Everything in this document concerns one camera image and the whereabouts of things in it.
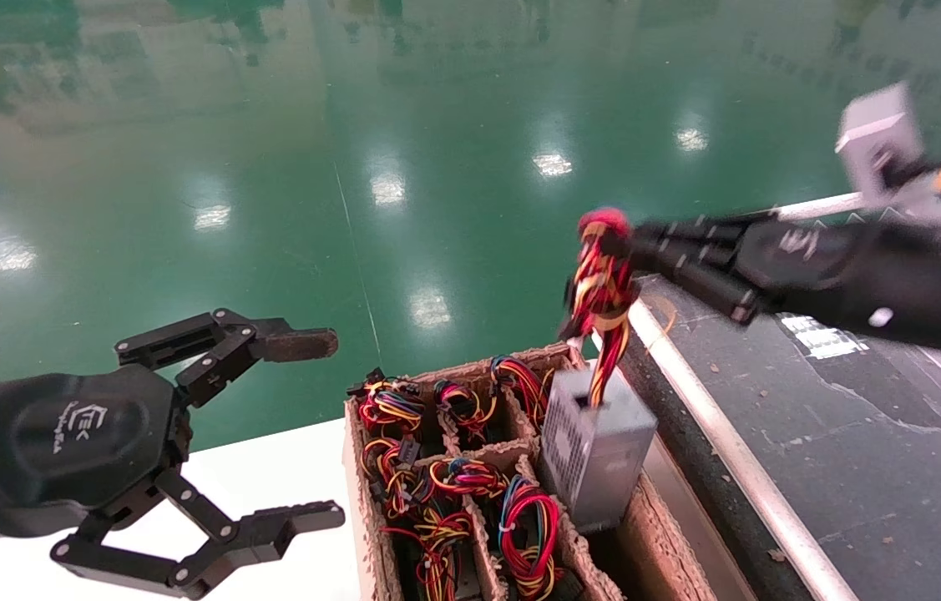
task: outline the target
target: white table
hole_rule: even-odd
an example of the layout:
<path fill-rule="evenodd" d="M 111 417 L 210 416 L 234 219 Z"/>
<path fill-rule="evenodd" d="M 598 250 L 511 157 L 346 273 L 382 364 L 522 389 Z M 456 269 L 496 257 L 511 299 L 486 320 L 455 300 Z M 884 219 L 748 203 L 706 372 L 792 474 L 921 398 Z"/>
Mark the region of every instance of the white table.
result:
<path fill-rule="evenodd" d="M 344 420 L 192 453 L 183 474 L 231 518 L 255 510 L 332 499 L 348 511 L 341 465 Z M 51 562 L 50 548 L 65 533 L 39 539 L 0 539 L 0 600 L 156 601 L 158 594 L 86 581 Z M 180 559 L 206 536 L 169 503 L 104 541 L 112 547 Z M 306 533 L 291 541 L 280 562 L 233 573 L 208 601 L 254 598 L 359 598 L 352 526 Z"/>

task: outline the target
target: cardboard box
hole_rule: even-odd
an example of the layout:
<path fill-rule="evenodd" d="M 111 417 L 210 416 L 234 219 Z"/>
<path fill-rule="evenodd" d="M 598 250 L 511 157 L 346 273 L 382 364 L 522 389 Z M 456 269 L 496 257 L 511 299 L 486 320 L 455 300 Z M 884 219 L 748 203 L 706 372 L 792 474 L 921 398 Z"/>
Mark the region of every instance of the cardboard box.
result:
<path fill-rule="evenodd" d="M 566 345 L 546 346 L 515 353 L 539 376 L 549 369 L 584 368 L 579 351 Z M 500 432 L 507 440 L 493 442 L 477 450 L 459 448 L 458 431 L 446 415 L 438 415 L 433 405 L 433 383 L 444 379 L 470 385 L 479 395 L 487 395 L 489 359 L 471 362 L 415 376 L 427 403 L 422 422 L 423 448 L 437 450 L 416 464 L 425 465 L 443 457 L 471 457 L 497 465 L 508 475 L 520 472 L 537 482 L 534 465 L 539 459 L 539 435 L 524 415 L 517 400 L 505 396 L 497 407 Z M 397 571 L 397 555 L 392 539 L 380 532 L 385 526 L 382 505 L 371 498 L 359 457 L 363 445 L 371 440 L 364 430 L 356 401 L 345 402 L 344 467 L 347 472 L 351 507 L 348 517 L 356 537 L 361 598 L 370 601 L 403 601 Z M 482 511 L 472 498 L 463 498 L 463 506 L 473 519 L 473 556 L 485 601 L 505 601 L 508 587 L 499 577 L 501 566 L 488 552 L 493 533 L 485 524 Z M 577 534 L 564 511 L 560 521 L 557 559 L 566 569 L 577 573 L 589 601 L 714 601 L 700 564 L 681 536 L 679 525 L 652 482 L 642 474 L 622 525 L 611 532 L 593 535 L 589 540 Z"/>

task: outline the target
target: power supply unit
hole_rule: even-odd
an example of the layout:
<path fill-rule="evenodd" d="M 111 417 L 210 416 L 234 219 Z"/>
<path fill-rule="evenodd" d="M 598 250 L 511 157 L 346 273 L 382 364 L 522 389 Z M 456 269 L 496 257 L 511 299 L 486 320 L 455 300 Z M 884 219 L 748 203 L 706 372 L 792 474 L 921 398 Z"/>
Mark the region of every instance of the power supply unit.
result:
<path fill-rule="evenodd" d="M 600 407 L 589 407 L 591 380 L 591 369 L 555 372 L 540 453 L 545 486 L 583 534 L 622 521 L 656 432 L 656 416 L 618 372 Z"/>

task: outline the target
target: gray box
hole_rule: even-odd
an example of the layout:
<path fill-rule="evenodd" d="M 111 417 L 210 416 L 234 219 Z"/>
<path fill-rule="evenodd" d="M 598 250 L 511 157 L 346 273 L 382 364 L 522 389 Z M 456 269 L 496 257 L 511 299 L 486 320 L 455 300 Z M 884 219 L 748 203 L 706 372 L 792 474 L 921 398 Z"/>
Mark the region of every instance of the gray box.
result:
<path fill-rule="evenodd" d="M 916 115 L 904 83 L 854 99 L 841 115 L 837 147 L 848 181 L 863 196 L 864 209 L 893 202 L 878 165 L 885 159 L 913 164 L 923 156 Z"/>
<path fill-rule="evenodd" d="M 619 372 L 601 407 L 584 402 L 591 380 L 591 369 L 555 373 L 540 453 L 545 486 L 565 503 L 580 533 L 619 525 L 656 432 L 656 416 Z"/>

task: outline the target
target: green epoxy floor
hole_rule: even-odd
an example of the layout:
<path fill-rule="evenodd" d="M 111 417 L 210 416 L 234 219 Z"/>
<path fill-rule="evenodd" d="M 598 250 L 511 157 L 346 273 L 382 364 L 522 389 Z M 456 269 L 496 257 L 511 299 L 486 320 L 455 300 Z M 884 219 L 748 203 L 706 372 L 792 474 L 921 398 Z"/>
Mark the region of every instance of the green epoxy floor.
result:
<path fill-rule="evenodd" d="M 0 380 L 227 306 L 341 349 L 198 448 L 339 416 L 551 342 L 585 210 L 844 193 L 837 117 L 901 78 L 941 153 L 941 1 L 0 0 Z"/>

